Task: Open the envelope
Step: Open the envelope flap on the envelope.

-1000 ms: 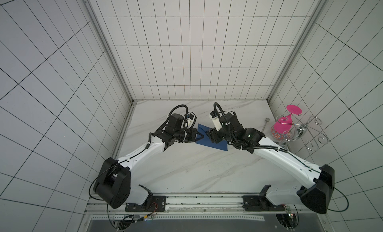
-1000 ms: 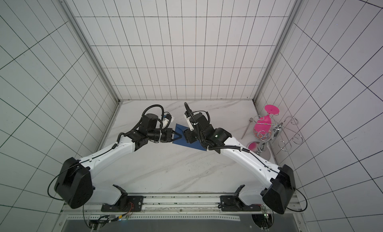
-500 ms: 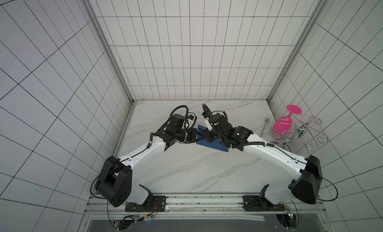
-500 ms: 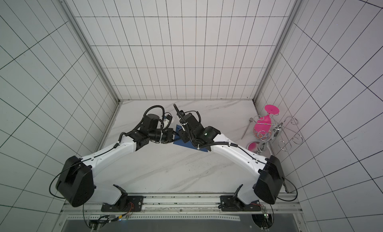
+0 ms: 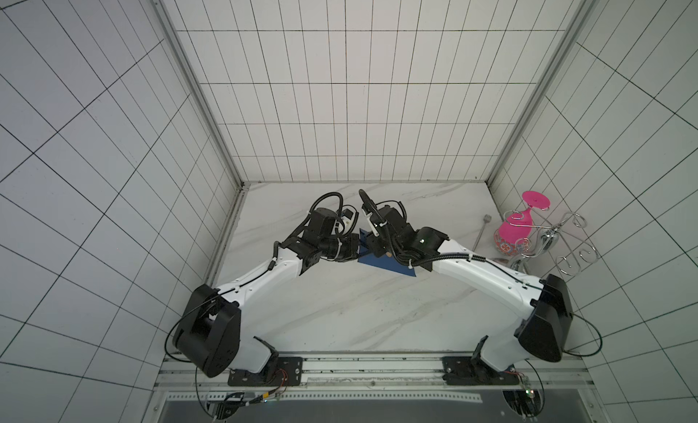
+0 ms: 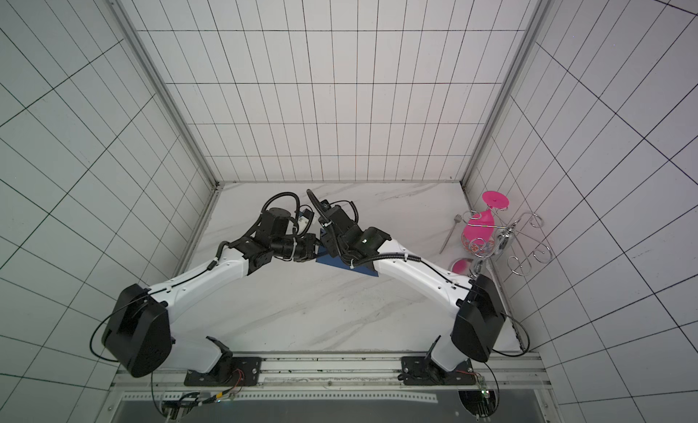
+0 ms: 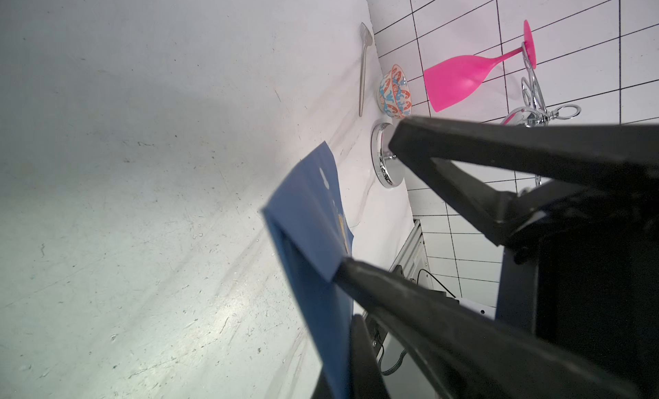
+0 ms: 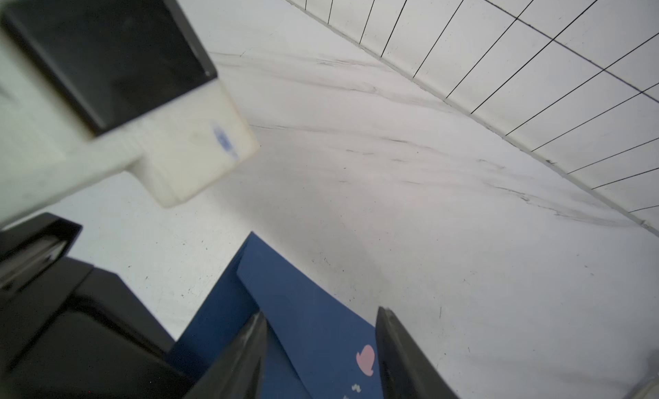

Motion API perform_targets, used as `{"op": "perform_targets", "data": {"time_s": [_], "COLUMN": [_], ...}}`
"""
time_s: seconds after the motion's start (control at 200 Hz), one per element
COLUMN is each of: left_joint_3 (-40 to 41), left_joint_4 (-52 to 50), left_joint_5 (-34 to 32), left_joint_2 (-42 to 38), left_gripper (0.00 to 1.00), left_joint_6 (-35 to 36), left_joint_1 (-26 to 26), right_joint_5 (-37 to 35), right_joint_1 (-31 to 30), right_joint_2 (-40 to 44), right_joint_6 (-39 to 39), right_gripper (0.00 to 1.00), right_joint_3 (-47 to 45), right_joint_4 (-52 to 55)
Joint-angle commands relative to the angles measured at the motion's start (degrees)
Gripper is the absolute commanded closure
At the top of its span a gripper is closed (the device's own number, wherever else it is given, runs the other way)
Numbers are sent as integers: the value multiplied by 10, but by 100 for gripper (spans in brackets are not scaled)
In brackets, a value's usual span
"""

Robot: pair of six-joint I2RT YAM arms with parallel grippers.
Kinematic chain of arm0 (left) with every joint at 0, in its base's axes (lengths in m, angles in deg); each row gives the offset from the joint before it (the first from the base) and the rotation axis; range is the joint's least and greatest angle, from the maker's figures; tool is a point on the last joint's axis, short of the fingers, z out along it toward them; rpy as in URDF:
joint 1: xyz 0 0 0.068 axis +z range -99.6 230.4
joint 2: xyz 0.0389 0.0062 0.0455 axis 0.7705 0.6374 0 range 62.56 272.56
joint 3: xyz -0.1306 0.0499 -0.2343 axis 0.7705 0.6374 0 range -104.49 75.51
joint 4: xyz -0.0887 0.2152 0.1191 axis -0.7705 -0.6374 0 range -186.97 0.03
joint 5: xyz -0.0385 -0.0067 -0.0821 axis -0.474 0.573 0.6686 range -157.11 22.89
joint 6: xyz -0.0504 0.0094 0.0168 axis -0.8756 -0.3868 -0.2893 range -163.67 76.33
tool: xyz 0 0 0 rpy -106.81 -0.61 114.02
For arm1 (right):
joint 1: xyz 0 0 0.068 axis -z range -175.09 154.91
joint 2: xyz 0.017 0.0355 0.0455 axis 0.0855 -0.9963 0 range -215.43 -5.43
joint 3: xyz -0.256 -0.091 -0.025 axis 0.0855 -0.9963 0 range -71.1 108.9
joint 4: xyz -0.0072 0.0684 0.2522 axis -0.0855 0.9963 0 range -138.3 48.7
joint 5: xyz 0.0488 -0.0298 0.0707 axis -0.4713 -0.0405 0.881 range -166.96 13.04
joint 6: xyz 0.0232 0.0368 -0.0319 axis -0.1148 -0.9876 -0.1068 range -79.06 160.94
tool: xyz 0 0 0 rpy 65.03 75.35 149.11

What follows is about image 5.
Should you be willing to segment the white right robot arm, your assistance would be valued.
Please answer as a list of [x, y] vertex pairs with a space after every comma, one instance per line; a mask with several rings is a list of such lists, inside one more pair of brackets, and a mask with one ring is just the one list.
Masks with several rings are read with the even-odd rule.
[[505, 372], [529, 358], [556, 363], [565, 354], [573, 321], [563, 279], [525, 275], [480, 256], [434, 228], [414, 230], [401, 211], [369, 202], [362, 210], [369, 222], [373, 248], [389, 253], [407, 268], [423, 268], [475, 288], [516, 314], [516, 320], [484, 336], [474, 358]]

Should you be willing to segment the blue envelope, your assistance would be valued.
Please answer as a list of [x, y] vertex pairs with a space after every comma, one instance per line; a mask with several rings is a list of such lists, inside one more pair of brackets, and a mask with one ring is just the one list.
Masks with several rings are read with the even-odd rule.
[[367, 237], [371, 235], [371, 232], [360, 230], [359, 235], [359, 258], [357, 260], [359, 264], [373, 268], [380, 268], [380, 270], [391, 271], [407, 277], [416, 277], [416, 272], [414, 270], [400, 265], [395, 259], [389, 258], [385, 254], [381, 257], [376, 257], [376, 255], [374, 255], [374, 253], [368, 248]]

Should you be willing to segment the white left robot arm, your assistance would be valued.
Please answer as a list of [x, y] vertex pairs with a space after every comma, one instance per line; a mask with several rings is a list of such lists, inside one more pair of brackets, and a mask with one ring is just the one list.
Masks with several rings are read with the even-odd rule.
[[357, 260], [360, 236], [354, 232], [356, 222], [357, 210], [352, 206], [311, 209], [285, 240], [274, 243], [271, 259], [218, 288], [198, 287], [168, 339], [186, 362], [209, 378], [231, 368], [235, 360], [244, 370], [265, 371], [276, 350], [263, 340], [260, 344], [265, 351], [241, 343], [243, 308], [323, 259]]

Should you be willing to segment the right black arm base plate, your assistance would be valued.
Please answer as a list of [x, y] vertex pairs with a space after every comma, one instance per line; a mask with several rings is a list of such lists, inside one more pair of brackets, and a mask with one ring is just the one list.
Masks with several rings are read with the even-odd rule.
[[516, 374], [497, 372], [479, 359], [465, 356], [441, 359], [443, 380], [449, 386], [516, 386], [520, 379]]

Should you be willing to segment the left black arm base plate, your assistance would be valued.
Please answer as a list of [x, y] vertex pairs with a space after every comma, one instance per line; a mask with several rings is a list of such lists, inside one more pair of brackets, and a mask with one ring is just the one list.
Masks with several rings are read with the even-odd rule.
[[270, 359], [259, 373], [248, 370], [232, 370], [227, 385], [241, 388], [296, 387], [301, 384], [304, 359], [278, 357]]

